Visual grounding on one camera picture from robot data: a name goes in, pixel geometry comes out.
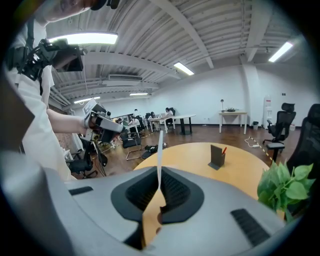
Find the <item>air conditioner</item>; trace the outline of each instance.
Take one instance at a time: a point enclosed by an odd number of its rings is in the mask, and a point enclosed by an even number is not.
[[[109,74],[108,80],[130,80],[130,81],[142,81],[142,76],[131,74]]]
[[[107,87],[116,86],[138,86],[142,81],[141,76],[130,74],[109,74],[108,80],[102,81],[102,84]]]

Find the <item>green plant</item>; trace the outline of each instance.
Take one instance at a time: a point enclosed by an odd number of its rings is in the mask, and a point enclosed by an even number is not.
[[[315,181],[308,179],[312,167],[313,164],[298,166],[293,168],[290,175],[286,162],[277,165],[272,161],[270,169],[262,172],[257,188],[258,201],[275,212],[283,211],[286,220],[292,221],[288,205],[294,205],[309,197],[309,189]]]

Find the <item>white wall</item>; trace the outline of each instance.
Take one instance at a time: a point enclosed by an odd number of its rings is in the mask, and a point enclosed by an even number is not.
[[[145,98],[116,100],[105,103],[102,102],[101,104],[111,112],[112,118],[131,114],[135,109],[138,109],[142,115],[145,115],[148,112]],[[83,115],[82,107],[73,110],[75,111],[76,116]]]
[[[261,88],[261,95],[257,95],[257,98],[263,101],[265,95],[271,95],[273,121],[276,121],[277,111],[281,110],[282,103],[295,103],[297,114],[294,124],[301,126],[311,105],[320,102],[320,92],[313,70],[278,63],[258,64],[256,70],[256,80]],[[246,75],[239,65],[210,70],[167,85],[153,93],[148,99],[148,105],[156,114],[164,113],[166,107],[173,107],[176,115],[196,114],[192,118],[193,124],[218,124],[218,112],[222,109],[221,99],[224,99],[224,108],[248,111],[249,98],[255,97],[254,94],[248,96]],[[249,107],[255,112],[259,111],[262,119],[263,102]],[[239,124],[239,119],[227,116],[224,123]]]
[[[301,126],[310,107],[320,103],[315,71],[302,66],[268,63],[258,64],[256,69],[263,96],[271,95],[272,122],[276,122],[282,103],[294,103],[296,116],[292,123]]]
[[[218,124],[224,108],[245,108],[244,81],[241,66],[214,69],[193,75],[152,94],[149,104],[156,114],[173,107],[175,115],[196,114],[193,124]],[[239,124],[238,117],[227,116],[229,124]]]

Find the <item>white pillar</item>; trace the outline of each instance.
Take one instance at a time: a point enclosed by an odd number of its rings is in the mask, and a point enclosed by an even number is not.
[[[247,62],[246,56],[240,56],[240,60],[245,78],[245,107],[248,112],[248,123],[252,126],[253,121],[258,121],[259,125],[261,125],[264,112],[264,97],[259,81],[258,71],[253,63]]]

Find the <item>ceiling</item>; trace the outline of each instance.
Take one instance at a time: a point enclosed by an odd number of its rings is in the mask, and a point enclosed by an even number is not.
[[[132,92],[150,94],[162,83],[187,77],[174,68],[176,62],[196,74],[242,54],[266,62],[300,35],[276,6],[266,8],[257,0],[120,0],[116,10],[103,7],[48,24],[47,37],[85,31],[117,33],[118,39],[114,45],[84,45],[82,72],[52,70],[50,98],[63,107],[88,96],[116,100]],[[283,62],[306,55],[294,48]],[[102,81],[109,74],[137,75],[143,82],[106,86]]]

